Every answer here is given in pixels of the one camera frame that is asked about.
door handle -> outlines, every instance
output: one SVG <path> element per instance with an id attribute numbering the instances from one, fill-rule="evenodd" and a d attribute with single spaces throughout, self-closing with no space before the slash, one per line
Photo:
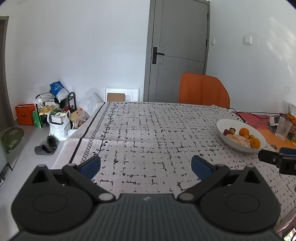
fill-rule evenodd
<path id="1" fill-rule="evenodd" d="M 165 55 L 164 53 L 158 53 L 157 52 L 157 47 L 153 47 L 153 52 L 152 52 L 152 64 L 156 64 L 156 59 L 157 55 Z"/>

gray door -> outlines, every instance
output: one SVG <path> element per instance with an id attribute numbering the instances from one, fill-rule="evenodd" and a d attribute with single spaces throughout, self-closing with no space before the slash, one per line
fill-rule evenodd
<path id="1" fill-rule="evenodd" d="M 205 2 L 156 0 L 148 101 L 177 103 L 182 74 L 205 73 L 209 31 Z"/>
<path id="2" fill-rule="evenodd" d="M 14 126 L 5 77 L 5 39 L 8 16 L 0 16 L 0 133 L 8 126 Z"/>

patterned tablecloth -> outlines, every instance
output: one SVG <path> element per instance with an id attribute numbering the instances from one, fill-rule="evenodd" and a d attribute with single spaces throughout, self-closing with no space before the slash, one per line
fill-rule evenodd
<path id="1" fill-rule="evenodd" d="M 199 182 L 191 170 L 193 155 L 231 169 L 253 164 L 281 204 L 275 227 L 279 230 L 295 215 L 296 179 L 259 162 L 257 154 L 239 153 L 225 145 L 215 128 L 223 118 L 239 119 L 217 106 L 102 103 L 66 141 L 54 168 L 80 164 L 98 154 L 101 170 L 93 181 L 118 197 L 120 193 L 180 194 Z"/>

phone screen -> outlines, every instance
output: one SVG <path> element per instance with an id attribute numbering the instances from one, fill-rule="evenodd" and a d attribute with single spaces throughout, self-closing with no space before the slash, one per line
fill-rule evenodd
<path id="1" fill-rule="evenodd" d="M 294 233 L 296 233 L 296 229 L 295 227 L 292 227 L 291 230 L 289 231 L 289 233 L 286 234 L 286 236 L 284 237 L 285 241 L 292 241 L 291 238 L 293 237 Z"/>

gray floor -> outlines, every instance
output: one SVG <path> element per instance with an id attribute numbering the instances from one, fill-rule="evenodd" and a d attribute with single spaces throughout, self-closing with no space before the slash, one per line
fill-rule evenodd
<path id="1" fill-rule="evenodd" d="M 58 148 L 51 156 L 38 156 L 34 153 L 34 147 L 46 143 L 49 128 L 35 128 L 34 126 L 17 127 L 24 129 L 24 136 L 18 148 L 18 154 L 14 154 L 9 160 L 13 171 L 6 167 L 1 176 L 5 178 L 0 186 L 0 241 L 6 241 L 18 232 L 18 228 L 11 216 L 11 203 L 18 191 L 38 164 L 46 164 L 51 168 L 58 157 L 63 142 L 57 142 Z"/>

